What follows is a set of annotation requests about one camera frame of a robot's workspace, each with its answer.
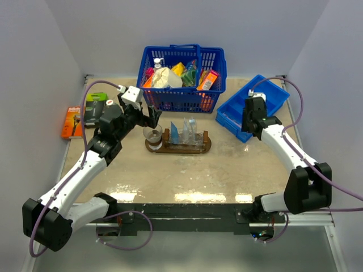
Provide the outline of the clear plastic cup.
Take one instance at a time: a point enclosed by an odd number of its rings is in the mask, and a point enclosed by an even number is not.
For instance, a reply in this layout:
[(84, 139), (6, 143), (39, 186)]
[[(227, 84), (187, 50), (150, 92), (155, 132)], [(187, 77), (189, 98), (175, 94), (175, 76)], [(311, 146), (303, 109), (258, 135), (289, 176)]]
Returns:
[(157, 125), (155, 128), (145, 127), (143, 129), (143, 136), (145, 137), (145, 144), (151, 150), (158, 150), (162, 146), (162, 127)]

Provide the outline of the pink toothbrush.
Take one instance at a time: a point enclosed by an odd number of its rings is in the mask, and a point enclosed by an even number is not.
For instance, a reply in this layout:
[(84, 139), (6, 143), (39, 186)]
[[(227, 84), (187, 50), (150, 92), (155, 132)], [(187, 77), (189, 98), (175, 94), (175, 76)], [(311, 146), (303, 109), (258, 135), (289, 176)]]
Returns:
[(240, 123), (236, 122), (235, 120), (233, 120), (232, 118), (230, 118), (227, 114), (223, 113), (223, 116), (225, 119), (227, 119), (229, 122), (233, 123), (237, 128), (238, 131), (242, 130), (242, 126)]

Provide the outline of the blue toothpaste tube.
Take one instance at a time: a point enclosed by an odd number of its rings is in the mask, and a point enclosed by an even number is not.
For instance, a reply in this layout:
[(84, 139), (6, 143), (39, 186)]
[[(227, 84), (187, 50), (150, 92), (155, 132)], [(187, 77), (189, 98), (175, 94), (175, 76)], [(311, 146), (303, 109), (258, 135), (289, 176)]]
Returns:
[(170, 129), (170, 142), (172, 144), (179, 144), (179, 132), (177, 127), (173, 122), (171, 122), (171, 129)]

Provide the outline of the clear acrylic toothbrush holder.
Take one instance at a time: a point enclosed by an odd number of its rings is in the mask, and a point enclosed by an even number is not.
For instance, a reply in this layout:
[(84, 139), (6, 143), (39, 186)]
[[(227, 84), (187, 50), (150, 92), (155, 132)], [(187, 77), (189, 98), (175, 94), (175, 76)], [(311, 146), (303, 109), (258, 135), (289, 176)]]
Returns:
[[(169, 128), (168, 128), (168, 129), (165, 129), (165, 130), (164, 130), (164, 132), (165, 132), (166, 130), (168, 130), (168, 132), (166, 132), (166, 133), (165, 133), (165, 136), (166, 136), (166, 135), (168, 135), (168, 140), (169, 140), (169, 142), (170, 142), (170, 129), (169, 129)], [(179, 129), (179, 130), (178, 130), (178, 132), (179, 132), (179, 144), (185, 144), (185, 143), (183, 143), (183, 141), (182, 141), (182, 131), (183, 131), (183, 129)], [(202, 134), (203, 132), (204, 132), (204, 131), (202, 131), (202, 132), (198, 131), (198, 132), (197, 132), (197, 141), (196, 141), (196, 142), (194, 142), (194, 141), (192, 140), (191, 132), (190, 132), (190, 138), (189, 138), (189, 142), (187, 143), (187, 145), (201, 145), (201, 134)]]

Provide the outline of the white toothbrush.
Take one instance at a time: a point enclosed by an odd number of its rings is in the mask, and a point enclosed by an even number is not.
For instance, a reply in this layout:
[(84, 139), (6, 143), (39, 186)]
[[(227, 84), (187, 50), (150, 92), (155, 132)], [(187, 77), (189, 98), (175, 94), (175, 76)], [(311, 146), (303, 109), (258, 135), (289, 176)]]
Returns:
[(196, 142), (197, 141), (197, 122), (196, 122), (196, 120), (193, 117), (191, 117), (189, 119), (189, 125), (190, 125), (190, 128), (191, 128), (191, 137), (192, 137), (192, 140), (194, 142)]

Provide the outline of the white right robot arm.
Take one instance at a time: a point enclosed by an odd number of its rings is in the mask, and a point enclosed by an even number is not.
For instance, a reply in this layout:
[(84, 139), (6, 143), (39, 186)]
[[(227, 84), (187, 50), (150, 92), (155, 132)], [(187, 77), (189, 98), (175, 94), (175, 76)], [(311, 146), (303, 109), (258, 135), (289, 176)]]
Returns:
[(332, 177), (331, 167), (308, 156), (291, 139), (276, 116), (267, 116), (267, 106), (262, 97), (245, 100), (242, 131), (265, 143), (289, 172), (283, 192), (255, 197), (251, 217), (264, 223), (276, 212), (300, 214), (331, 205), (332, 186), (324, 180)]

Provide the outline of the oval wooden tray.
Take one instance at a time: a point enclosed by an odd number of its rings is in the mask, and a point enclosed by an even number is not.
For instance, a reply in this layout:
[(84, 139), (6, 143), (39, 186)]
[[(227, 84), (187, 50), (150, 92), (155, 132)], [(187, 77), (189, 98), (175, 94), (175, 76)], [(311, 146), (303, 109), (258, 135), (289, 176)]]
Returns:
[(145, 140), (145, 147), (149, 152), (156, 154), (182, 154), (182, 155), (198, 155), (207, 153), (211, 146), (212, 141), (208, 136), (208, 132), (204, 131), (201, 134), (201, 145), (193, 144), (172, 144), (168, 140), (168, 135), (165, 136), (166, 130), (162, 133), (160, 140), (157, 143), (151, 143)]

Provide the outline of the blue plastic divided bin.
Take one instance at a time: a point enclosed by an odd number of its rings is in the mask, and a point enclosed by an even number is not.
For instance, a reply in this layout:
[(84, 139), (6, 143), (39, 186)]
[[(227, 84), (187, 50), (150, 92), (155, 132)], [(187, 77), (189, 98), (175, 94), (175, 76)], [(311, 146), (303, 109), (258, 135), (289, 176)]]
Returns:
[(246, 143), (253, 117), (273, 116), (289, 94), (264, 76), (257, 75), (217, 109), (216, 121)]

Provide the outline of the orange scrub pack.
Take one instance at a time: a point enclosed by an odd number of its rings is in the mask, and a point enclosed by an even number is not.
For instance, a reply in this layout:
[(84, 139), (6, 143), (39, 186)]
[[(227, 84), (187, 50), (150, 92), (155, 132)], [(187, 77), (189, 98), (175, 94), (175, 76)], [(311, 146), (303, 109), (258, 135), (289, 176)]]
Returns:
[(148, 80), (145, 82), (145, 84), (143, 85), (143, 88), (151, 88), (152, 87), (152, 81), (153, 81), (153, 77), (149, 77)]

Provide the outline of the blue plastic shopping basket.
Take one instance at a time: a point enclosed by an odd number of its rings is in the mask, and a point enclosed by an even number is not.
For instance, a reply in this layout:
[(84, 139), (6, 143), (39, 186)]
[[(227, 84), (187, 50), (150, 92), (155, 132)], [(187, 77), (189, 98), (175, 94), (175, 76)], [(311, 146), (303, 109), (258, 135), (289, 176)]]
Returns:
[[(179, 62), (197, 61), (195, 84), (182, 88), (151, 88), (147, 84), (150, 79), (146, 75), (149, 68), (154, 67), (154, 59), (163, 58), (161, 65), (172, 68)], [(198, 90), (201, 71), (213, 70), (217, 79), (209, 90)], [(137, 87), (143, 89), (146, 103), (162, 111), (212, 113), (216, 102), (226, 90), (227, 67), (224, 50), (220, 47), (203, 47), (198, 44), (147, 46), (141, 58), (138, 72)]]

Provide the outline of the white crumpled paper bag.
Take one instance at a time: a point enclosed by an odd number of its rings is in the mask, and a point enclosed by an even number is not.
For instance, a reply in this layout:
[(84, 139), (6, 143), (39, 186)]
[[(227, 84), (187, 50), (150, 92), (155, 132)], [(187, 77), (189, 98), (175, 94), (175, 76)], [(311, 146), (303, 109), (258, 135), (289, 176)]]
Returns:
[(181, 77), (168, 67), (157, 69), (151, 81), (152, 88), (181, 88), (182, 85)]

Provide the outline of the magenta small box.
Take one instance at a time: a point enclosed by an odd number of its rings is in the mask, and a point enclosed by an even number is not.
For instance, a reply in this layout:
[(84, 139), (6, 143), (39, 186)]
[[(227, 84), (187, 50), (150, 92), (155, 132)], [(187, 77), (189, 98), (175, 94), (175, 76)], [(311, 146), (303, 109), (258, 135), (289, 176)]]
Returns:
[(147, 79), (147, 81), (149, 81), (149, 80), (151, 80), (152, 79), (152, 76), (153, 76), (153, 74), (155, 73), (155, 70), (154, 70), (154, 68), (153, 67), (149, 67), (147, 70), (146, 70), (146, 73), (145, 73), (145, 75), (146, 75), (146, 79)]

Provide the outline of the green sponge pack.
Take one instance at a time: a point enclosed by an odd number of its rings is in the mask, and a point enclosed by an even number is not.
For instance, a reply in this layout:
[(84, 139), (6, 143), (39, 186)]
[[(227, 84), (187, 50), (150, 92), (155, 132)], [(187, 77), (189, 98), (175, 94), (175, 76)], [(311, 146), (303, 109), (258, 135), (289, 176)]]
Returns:
[(183, 87), (194, 87), (196, 85), (197, 65), (198, 60), (193, 59), (185, 66), (180, 76), (183, 82)]

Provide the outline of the yellow snack packet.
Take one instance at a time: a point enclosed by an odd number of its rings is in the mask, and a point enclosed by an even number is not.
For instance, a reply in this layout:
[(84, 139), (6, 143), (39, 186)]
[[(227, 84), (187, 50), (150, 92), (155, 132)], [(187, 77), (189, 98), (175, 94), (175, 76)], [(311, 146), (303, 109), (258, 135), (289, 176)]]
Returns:
[(171, 70), (179, 77), (183, 75), (185, 72), (185, 66), (182, 62), (177, 63), (176, 65), (173, 65)]

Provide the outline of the orange cardboard box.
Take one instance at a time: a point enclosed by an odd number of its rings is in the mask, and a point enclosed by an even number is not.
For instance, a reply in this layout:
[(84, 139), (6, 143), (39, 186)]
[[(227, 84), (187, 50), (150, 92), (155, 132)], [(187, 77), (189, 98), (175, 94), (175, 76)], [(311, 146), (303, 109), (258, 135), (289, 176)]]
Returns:
[(197, 87), (198, 91), (208, 91), (218, 79), (219, 73), (214, 70), (203, 70), (200, 75), (199, 85)]

